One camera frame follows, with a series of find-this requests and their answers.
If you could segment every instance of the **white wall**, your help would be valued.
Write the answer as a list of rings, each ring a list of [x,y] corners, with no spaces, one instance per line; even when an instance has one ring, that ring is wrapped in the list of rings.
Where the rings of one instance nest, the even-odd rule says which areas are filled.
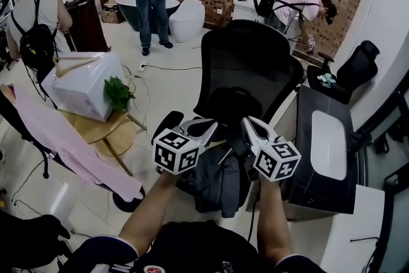
[[[361,0],[331,70],[336,72],[364,40],[380,50],[376,59],[377,76],[351,100],[354,129],[359,128],[393,92],[409,70],[409,0]]]

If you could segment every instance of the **pink garment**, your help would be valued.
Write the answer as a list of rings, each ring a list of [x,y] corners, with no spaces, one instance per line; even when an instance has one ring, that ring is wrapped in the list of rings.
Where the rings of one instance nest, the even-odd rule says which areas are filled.
[[[15,106],[30,134],[43,146],[57,152],[61,160],[86,181],[104,183],[125,201],[142,199],[142,184],[110,166],[58,111],[33,100],[14,85]]]

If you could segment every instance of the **potted plant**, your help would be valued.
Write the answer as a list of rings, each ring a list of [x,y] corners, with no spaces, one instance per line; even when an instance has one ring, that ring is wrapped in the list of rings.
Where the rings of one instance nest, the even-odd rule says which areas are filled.
[[[125,86],[121,79],[112,76],[109,81],[105,80],[104,94],[112,108],[117,111],[128,111],[129,100],[135,99],[129,87]]]

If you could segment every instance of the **mesh chair back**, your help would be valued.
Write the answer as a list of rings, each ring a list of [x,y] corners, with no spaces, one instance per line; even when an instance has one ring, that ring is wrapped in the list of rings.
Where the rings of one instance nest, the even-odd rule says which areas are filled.
[[[269,123],[302,80],[302,65],[284,35],[250,20],[234,20],[202,40],[203,77],[194,112],[233,126],[244,116]]]
[[[350,93],[371,80],[377,73],[375,59],[380,51],[370,41],[363,41],[337,73],[337,83]]]

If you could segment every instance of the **floor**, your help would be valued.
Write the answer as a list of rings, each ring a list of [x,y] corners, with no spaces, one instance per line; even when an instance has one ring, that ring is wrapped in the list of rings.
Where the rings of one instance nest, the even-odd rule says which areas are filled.
[[[135,82],[136,107],[132,105],[132,114],[146,122],[148,130],[137,134],[131,149],[123,155],[123,160],[131,169],[135,178],[143,183],[146,191],[155,183],[158,174],[151,163],[151,139],[159,123],[170,111],[181,111],[185,120],[192,119],[193,108],[199,98],[201,88],[201,69],[170,71],[146,67],[138,72],[141,61],[148,65],[164,68],[190,68],[201,66],[201,38],[189,43],[174,43],[173,49],[165,49],[158,44],[157,35],[153,36],[151,54],[141,55],[139,35],[126,23],[103,24],[107,43],[116,51],[123,65],[129,68]],[[34,97],[39,98],[29,80],[24,65],[19,62],[10,72],[0,73],[0,84],[19,84]],[[295,95],[292,94],[273,118],[276,123],[286,106]],[[14,215],[29,219],[40,214],[53,214],[70,231],[89,236],[99,234],[117,235],[130,214],[118,210],[112,201],[110,192],[85,183],[68,170],[50,162],[50,178],[42,176],[43,166],[36,168],[23,188],[20,186],[33,168],[42,160],[40,152],[31,144],[23,141],[7,121],[0,122],[0,148],[6,154],[6,164],[0,164],[0,189],[8,191],[6,204]],[[19,200],[17,206],[10,198]],[[245,211],[246,205],[233,219],[222,219],[220,213],[201,215],[195,211],[192,196],[177,190],[166,214],[169,221],[197,221],[215,219],[225,228],[229,228],[247,238],[251,223],[251,213]],[[254,233],[251,242],[256,245],[258,215],[255,217]],[[77,249],[86,237],[72,234],[69,241],[73,250]],[[56,263],[39,268],[41,272],[57,272]]]

